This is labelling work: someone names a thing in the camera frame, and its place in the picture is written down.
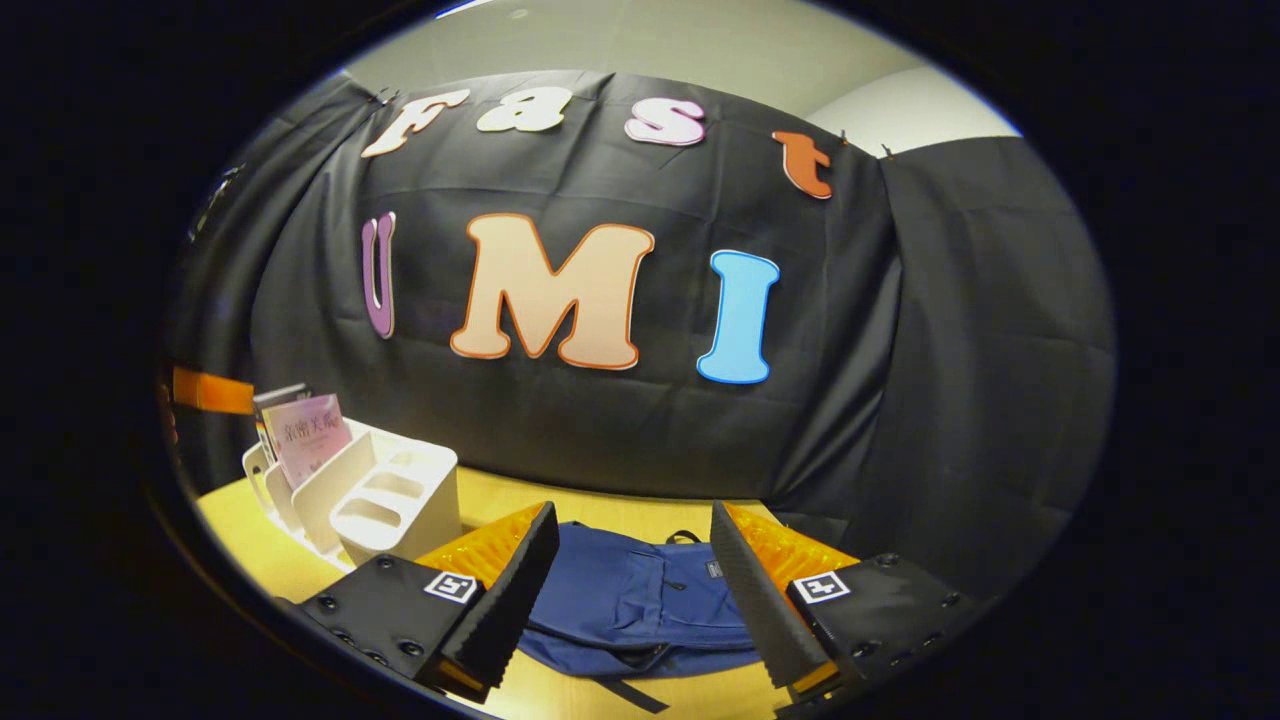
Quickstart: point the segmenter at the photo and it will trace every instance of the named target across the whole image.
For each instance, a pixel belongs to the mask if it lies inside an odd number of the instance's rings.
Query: black cloth backdrop
[[[475,123],[518,88],[573,92],[545,132]],[[470,88],[388,155],[361,159],[411,100]],[[645,97],[692,100],[687,147],[623,133]],[[1004,592],[1087,484],[1115,373],[1110,309],[1088,236],[1025,141],[980,138],[877,160],[804,120],[655,78],[539,72],[474,78],[383,104],[337,76],[291,106],[191,246],[175,361],[270,388],[337,392],[346,415],[454,448],[462,462],[552,484],[763,498],[824,542],[891,548],[973,593]],[[831,156],[812,199],[773,131]],[[364,306],[361,224],[397,215],[396,333]],[[558,268],[602,223],[653,233],[636,277],[628,370],[454,354],[475,245],[467,223],[520,213]],[[781,268],[758,384],[698,374],[716,331],[713,251]],[[211,489],[241,475],[246,418],[192,419]],[[192,439],[187,442],[188,434]],[[193,455],[188,455],[193,465]]]

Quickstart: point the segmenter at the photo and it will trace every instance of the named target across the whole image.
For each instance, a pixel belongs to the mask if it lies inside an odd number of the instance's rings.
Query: letter m
[[[640,360],[631,345],[631,296],[640,260],[653,250],[652,234],[599,225],[554,272],[538,228],[525,215],[480,215],[467,234],[476,243],[476,265],[466,323],[449,338],[454,352],[483,359],[507,355],[511,338],[499,329],[506,302],[530,357],[541,356],[576,309],[573,329],[558,348],[562,360],[605,370],[625,370]]]

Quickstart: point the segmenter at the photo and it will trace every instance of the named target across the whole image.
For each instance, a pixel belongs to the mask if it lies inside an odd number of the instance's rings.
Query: ceiling
[[[509,72],[623,72],[691,82],[803,118],[924,64],[799,0],[493,0],[406,31],[347,69],[374,90],[404,91]]]

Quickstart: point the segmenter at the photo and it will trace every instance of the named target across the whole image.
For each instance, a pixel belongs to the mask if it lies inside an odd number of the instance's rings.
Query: white desk organizer
[[[412,560],[462,534],[452,450],[343,421],[351,442],[297,489],[280,465],[266,466],[261,443],[244,454],[244,473],[273,523],[343,571],[355,569],[343,550],[356,565],[379,552]]]

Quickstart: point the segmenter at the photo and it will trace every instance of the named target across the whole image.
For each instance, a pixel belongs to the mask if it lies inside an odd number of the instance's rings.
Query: pink book cover
[[[289,487],[298,489],[326,460],[351,442],[337,395],[308,397],[262,410]]]

